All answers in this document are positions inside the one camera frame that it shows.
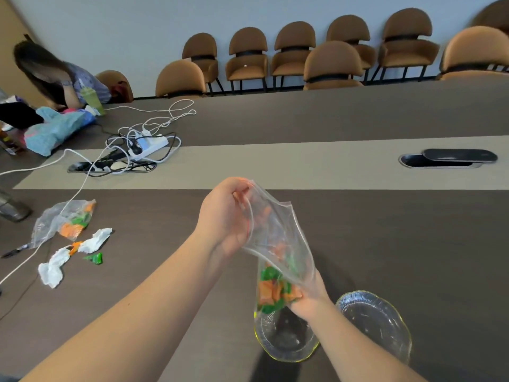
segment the conference table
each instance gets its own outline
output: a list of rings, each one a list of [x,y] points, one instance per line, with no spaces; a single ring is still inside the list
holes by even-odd
[[[59,287],[35,281],[0,321],[0,371],[28,372],[113,306],[193,231],[214,185],[244,176],[292,202],[331,299],[368,290],[398,309],[412,336],[410,366],[421,375],[509,379],[509,82],[501,79],[195,99],[195,115],[161,129],[182,139],[167,162],[150,173],[87,180],[78,198],[98,205],[83,238],[99,228],[115,230],[101,250],[104,263],[75,255]],[[162,112],[109,110],[98,119],[102,128],[85,128],[64,147],[97,157],[105,132],[169,116],[176,100],[128,105]],[[433,169],[398,161],[434,147],[487,149],[499,159],[477,168]],[[3,170],[6,158],[0,157]],[[27,160],[33,163],[22,157],[19,165]],[[34,208],[20,224],[0,220],[1,250],[26,243],[35,218],[80,188],[85,175],[66,173],[78,160],[69,155],[32,173],[13,173],[9,181],[0,178]],[[34,280],[37,265],[66,244],[54,237],[3,283],[0,316]],[[0,262],[0,277],[28,254]],[[298,364],[264,352],[253,331],[256,272],[254,256],[233,257],[161,381],[337,380],[320,347]]]

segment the wooden door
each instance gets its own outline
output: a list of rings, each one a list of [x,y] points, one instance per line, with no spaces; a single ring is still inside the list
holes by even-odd
[[[46,105],[46,98],[34,87],[14,62],[12,50],[30,37],[30,31],[8,0],[0,0],[0,89],[8,96],[18,95],[34,106]]]

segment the long dark hair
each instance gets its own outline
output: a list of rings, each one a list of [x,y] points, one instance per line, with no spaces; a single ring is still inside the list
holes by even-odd
[[[20,70],[29,78],[32,84],[51,101],[64,104],[64,91],[61,86],[48,83],[36,78],[27,68],[27,63],[38,64],[40,66],[58,68],[69,74],[74,83],[74,74],[71,72],[67,64],[58,59],[46,48],[31,41],[22,41],[14,46],[14,61]]]

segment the beige table strip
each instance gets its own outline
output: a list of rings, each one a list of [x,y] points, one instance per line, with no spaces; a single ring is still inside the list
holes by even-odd
[[[499,160],[447,169],[410,169],[398,162],[401,154],[432,147],[487,149]],[[95,160],[100,150],[80,152]],[[68,155],[34,171],[16,189],[79,189],[85,175],[67,173],[79,160]],[[254,179],[266,189],[508,190],[509,136],[181,147],[153,172],[89,178],[85,188],[210,189],[228,176]]]

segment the clear glass bowl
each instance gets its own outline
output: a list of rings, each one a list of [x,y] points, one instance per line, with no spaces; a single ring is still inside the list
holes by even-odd
[[[412,337],[391,303],[368,291],[354,291],[341,296],[336,306],[368,338],[408,364]]]
[[[320,344],[308,323],[288,307],[271,314],[255,312],[254,319],[256,338],[277,361],[302,362]]]

